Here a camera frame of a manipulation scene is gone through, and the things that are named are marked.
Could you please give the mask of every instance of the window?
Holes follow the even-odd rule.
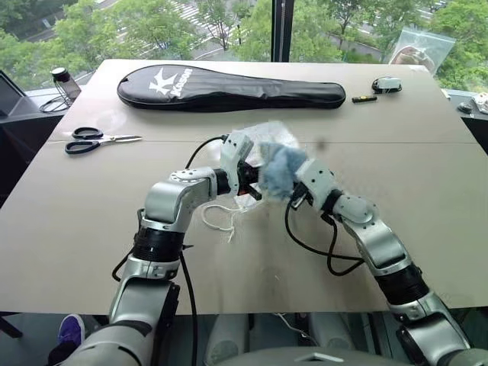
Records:
[[[424,65],[443,88],[486,91],[487,19],[478,0],[295,0],[290,61]]]
[[[271,48],[252,0],[5,0],[0,69],[24,90],[51,88],[62,66],[86,83],[104,59],[252,59]],[[259,3],[262,9],[265,4]],[[239,48],[244,39],[259,41]]]

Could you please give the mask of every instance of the crosswalk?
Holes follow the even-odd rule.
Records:
[[[219,31],[216,25],[204,23],[198,19],[198,8],[194,7],[193,5],[182,4],[181,2],[177,2],[175,0],[170,0],[169,2],[175,7],[175,10],[179,13],[181,19],[186,19],[190,23],[196,25],[197,27],[204,29],[204,32],[207,34],[207,37],[202,41],[202,43],[211,39],[212,34],[214,36],[218,36]],[[226,33],[228,32],[230,37],[230,35],[232,35],[233,30],[234,30],[233,27],[231,27],[230,29],[227,27],[225,29],[225,32]]]

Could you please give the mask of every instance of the clear plastic bag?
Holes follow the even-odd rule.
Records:
[[[389,63],[424,65],[434,75],[455,42],[454,38],[404,27]]]

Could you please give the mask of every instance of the purple shoe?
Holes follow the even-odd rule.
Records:
[[[58,343],[73,341],[76,346],[82,344],[85,340],[85,324],[78,314],[69,314],[66,316],[58,331]]]

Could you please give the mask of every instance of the floor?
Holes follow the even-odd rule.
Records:
[[[407,358],[396,340],[394,332],[396,321],[389,313],[376,313],[375,318],[384,324],[382,337],[385,341],[385,355],[398,361],[407,362]],[[488,349],[488,312],[485,310],[455,310],[454,317],[463,326],[464,331],[478,348]],[[12,325],[24,333],[20,339],[12,339],[0,332],[1,366],[44,366],[50,350],[56,346],[59,324],[65,314],[23,313],[5,317]],[[88,331],[98,324],[91,316],[83,316]],[[199,365],[203,365],[207,342],[213,328],[215,316],[199,316]],[[288,314],[288,321],[293,325],[293,314]],[[368,337],[369,322],[367,314],[348,315],[349,328],[356,347],[372,352],[374,346]],[[282,321],[272,314],[256,314],[254,327],[249,334],[251,351],[297,345],[298,337]],[[160,364],[176,366],[190,364],[191,353],[191,317],[177,316],[172,327],[171,340],[163,345],[164,356]]]

